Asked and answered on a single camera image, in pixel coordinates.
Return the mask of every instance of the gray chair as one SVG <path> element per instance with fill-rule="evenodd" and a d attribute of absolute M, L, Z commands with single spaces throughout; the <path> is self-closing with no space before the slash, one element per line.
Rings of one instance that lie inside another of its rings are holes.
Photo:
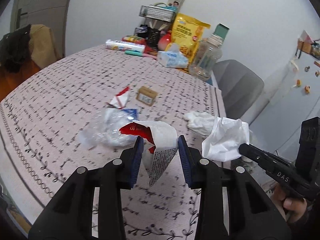
<path fill-rule="evenodd" d="M 240 118 L 263 91 L 262 79 L 234 59 L 217 62 L 213 74 L 222 92 L 228 118 Z"/>

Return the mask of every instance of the pink tablecloth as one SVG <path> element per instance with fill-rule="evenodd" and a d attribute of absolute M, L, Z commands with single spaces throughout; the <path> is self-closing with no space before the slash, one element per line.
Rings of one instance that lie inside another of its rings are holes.
<path fill-rule="evenodd" d="M 159 93 L 151 107 L 135 99 L 143 85 Z M 21 185 L 14 190 L 8 179 L 4 181 L 30 222 L 78 166 L 99 168 L 119 157 L 122 148 L 86 150 L 77 135 L 95 112 L 126 86 L 132 89 L 127 107 L 137 108 L 140 120 L 160 118 L 199 150 L 204 137 L 187 129 L 183 114 L 197 110 L 214 115 L 218 111 L 225 116 L 220 90 L 150 58 L 98 46 L 50 65 L 0 104 L 3 158 L 10 163 L 0 167 L 0 175 L 19 178 L 12 182 Z M 193 239 L 199 194 L 185 184 L 178 155 L 151 188 L 141 165 L 135 188 L 122 191 L 128 239 Z"/>

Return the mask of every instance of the white wall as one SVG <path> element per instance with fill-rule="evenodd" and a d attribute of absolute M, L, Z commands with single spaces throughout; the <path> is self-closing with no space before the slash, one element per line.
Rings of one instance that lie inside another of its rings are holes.
<path fill-rule="evenodd" d="M 66 55 L 132 34 L 140 24 L 140 6 L 167 0 L 70 0 Z M 230 28 L 222 47 L 265 80 L 284 66 L 306 29 L 320 38 L 320 19 L 308 0 L 186 0 L 181 13 Z"/>
<path fill-rule="evenodd" d="M 9 1 L 7 7 L 4 9 L 3 13 L 0 16 L 0 40 L 2 39 L 3 35 L 10 32 L 10 21 L 13 1 L 14 0 Z"/>

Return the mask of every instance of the crumpled paper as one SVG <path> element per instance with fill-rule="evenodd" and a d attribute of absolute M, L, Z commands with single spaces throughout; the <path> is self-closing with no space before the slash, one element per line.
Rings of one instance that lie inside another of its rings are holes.
<path fill-rule="evenodd" d="M 187 127 L 199 134 L 209 136 L 212 132 L 215 117 L 206 112 L 191 111 L 183 115 L 188 120 Z"/>
<path fill-rule="evenodd" d="M 238 148 L 243 143 L 249 144 L 249 125 L 216 114 L 212 132 L 202 142 L 202 156 L 219 162 L 235 160 L 241 157 Z"/>

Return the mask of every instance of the red label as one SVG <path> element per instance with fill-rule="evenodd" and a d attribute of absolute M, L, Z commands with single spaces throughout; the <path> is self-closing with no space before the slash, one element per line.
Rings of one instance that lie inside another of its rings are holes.
<path fill-rule="evenodd" d="M 132 122 L 132 123 L 129 123 L 129 124 L 125 125 L 124 127 L 120 128 L 119 131 L 122 134 L 139 135 L 142 138 L 147 139 L 148 142 L 155 144 L 153 141 L 150 127 L 145 127 L 142 124 Z"/>
<path fill-rule="evenodd" d="M 124 93 L 128 92 L 129 91 L 129 87 L 126 87 L 124 90 L 122 90 L 121 92 L 119 92 L 118 94 L 116 94 L 116 97 L 119 97 L 121 95 L 123 95 Z"/>

